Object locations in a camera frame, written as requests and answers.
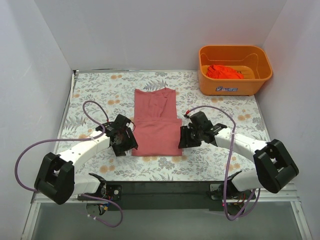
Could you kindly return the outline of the pink t shirt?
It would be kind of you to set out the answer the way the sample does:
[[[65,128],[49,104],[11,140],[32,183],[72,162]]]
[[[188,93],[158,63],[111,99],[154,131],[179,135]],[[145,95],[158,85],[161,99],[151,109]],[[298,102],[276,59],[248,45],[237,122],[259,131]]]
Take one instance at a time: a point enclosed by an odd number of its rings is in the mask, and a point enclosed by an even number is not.
[[[180,127],[176,109],[176,91],[162,88],[156,91],[134,91],[133,132],[138,148],[132,150],[136,157],[180,157]]]

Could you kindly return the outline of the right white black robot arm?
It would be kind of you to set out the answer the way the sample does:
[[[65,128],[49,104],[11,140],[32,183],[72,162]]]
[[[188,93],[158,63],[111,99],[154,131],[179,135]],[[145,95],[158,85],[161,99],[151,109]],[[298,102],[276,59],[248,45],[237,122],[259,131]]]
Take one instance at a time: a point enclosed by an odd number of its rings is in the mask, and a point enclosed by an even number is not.
[[[254,170],[229,176],[225,184],[214,190],[215,195],[237,199],[246,191],[261,188],[276,194],[299,174],[297,165],[280,140],[267,142],[234,133],[224,124],[212,124],[202,111],[189,119],[187,126],[180,127],[180,149],[199,147],[205,142],[228,149],[254,163]]]

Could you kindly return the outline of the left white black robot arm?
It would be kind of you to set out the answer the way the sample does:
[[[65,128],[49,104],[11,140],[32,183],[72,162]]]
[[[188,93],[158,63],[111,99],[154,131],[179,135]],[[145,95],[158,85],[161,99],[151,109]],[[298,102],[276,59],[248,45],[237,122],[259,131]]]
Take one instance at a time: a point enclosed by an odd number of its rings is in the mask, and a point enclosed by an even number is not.
[[[40,165],[34,188],[55,203],[62,205],[73,195],[89,195],[101,200],[113,192],[107,181],[95,174],[76,175],[76,172],[98,153],[112,149],[117,157],[125,156],[138,143],[130,128],[132,121],[118,114],[114,121],[98,126],[85,141],[58,154],[46,154]]]

